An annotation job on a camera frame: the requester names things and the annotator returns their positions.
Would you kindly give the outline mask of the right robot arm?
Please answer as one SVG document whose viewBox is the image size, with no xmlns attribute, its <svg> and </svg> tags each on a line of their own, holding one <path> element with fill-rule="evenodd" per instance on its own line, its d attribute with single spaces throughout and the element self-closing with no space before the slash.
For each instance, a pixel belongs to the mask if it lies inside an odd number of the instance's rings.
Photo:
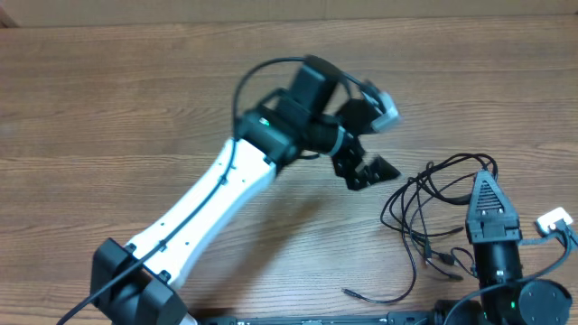
<svg viewBox="0 0 578 325">
<path fill-rule="evenodd" d="M 573 219 L 563 208 L 553 209 L 536 222 L 539 235 L 524 239 L 519 215 L 491 172 L 476 174 L 465 226 L 473 248 L 479 290 L 443 314 L 445 324 L 565 324 L 573 304 L 561 284 L 545 280 L 577 249 Z M 523 274 L 519 248 L 556 239 L 562 255 L 545 269 Z"/>
</svg>

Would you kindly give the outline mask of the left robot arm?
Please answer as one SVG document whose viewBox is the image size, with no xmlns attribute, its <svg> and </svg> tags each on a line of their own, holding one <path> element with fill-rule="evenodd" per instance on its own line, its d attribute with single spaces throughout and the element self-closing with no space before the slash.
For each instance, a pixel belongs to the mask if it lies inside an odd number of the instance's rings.
<svg viewBox="0 0 578 325">
<path fill-rule="evenodd" d="M 289 164 L 321 155 L 350 190 L 390 181 L 381 157 L 364 162 L 363 135 L 398 122 L 393 98 L 315 56 L 298 60 L 287 88 L 232 116 L 232 136 L 207 172 L 162 217 L 120 245 L 95 252 L 87 303 L 115 324 L 191 324 L 178 291 L 233 216 Z"/>
</svg>

